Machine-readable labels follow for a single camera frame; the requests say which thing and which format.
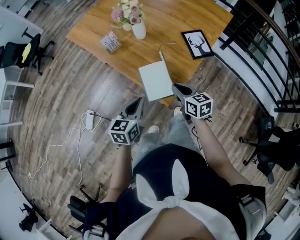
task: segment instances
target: wooden floor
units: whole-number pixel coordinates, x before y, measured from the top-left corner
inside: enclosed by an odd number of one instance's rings
[[[78,226],[69,213],[67,204],[71,195],[82,198],[78,184],[81,178],[77,157],[78,132],[72,132],[64,147],[51,148],[48,161],[34,179],[26,175],[34,173],[45,160],[49,144],[62,144],[71,128],[78,128],[81,114],[88,109],[103,116],[114,118],[122,105],[135,97],[144,97],[143,90],[125,78],[109,65],[100,62],[89,52],[65,39],[66,34],[94,0],[73,0],[70,3],[39,4],[29,20],[45,30],[43,44],[53,39],[55,60],[46,60],[43,76],[35,69],[26,69],[22,81],[34,83],[32,90],[19,88],[15,95],[11,119],[23,120],[24,124],[9,129],[18,154],[14,165],[14,177],[25,195],[36,199],[37,206],[44,210],[47,218],[64,234],[78,236],[71,232],[68,224]],[[250,163],[242,164],[254,148],[239,143],[242,135],[256,141],[253,120],[263,116],[258,102],[242,82],[215,57],[205,59],[191,79],[191,85],[207,92],[214,98],[213,119],[210,126],[229,155],[234,167],[252,184],[266,187],[268,215],[270,221],[275,210],[280,210],[284,201],[281,196],[293,181],[297,170],[285,172],[274,169],[275,184],[270,186],[267,178]],[[174,103],[170,109],[160,103],[147,103],[142,125],[159,125],[164,132],[167,121],[172,117]],[[299,114],[285,114],[278,118],[278,125],[291,128],[293,121],[300,122]],[[117,150],[106,134],[109,121],[102,119],[91,133],[82,132],[80,155],[83,171],[82,183],[91,196],[96,194],[98,182],[104,188],[103,198],[109,186]],[[37,199],[37,195],[51,206]]]

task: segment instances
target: white sneaker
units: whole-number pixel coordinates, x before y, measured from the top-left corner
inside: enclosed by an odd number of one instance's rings
[[[182,115],[182,111],[180,109],[181,109],[181,107],[175,107],[175,109],[174,109],[174,116],[177,116],[178,114]]]
[[[156,125],[153,125],[149,128],[148,133],[159,133],[159,127]]]

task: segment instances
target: flower vase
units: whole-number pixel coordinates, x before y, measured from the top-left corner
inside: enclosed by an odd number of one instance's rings
[[[143,21],[132,26],[132,31],[135,34],[135,37],[139,40],[146,37],[146,26]]]

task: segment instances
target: yellow cushion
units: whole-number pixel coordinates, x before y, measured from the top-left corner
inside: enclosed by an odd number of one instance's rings
[[[28,43],[27,46],[26,46],[25,49],[24,49],[23,54],[22,54],[22,56],[23,56],[22,63],[24,63],[25,60],[27,59],[27,56],[28,56],[28,54],[30,53],[30,50],[31,50],[31,44]]]

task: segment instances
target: flowers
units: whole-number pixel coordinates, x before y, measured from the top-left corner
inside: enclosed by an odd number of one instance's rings
[[[138,0],[117,0],[112,9],[112,20],[126,31],[131,30],[132,25],[138,24],[144,19],[143,5]]]

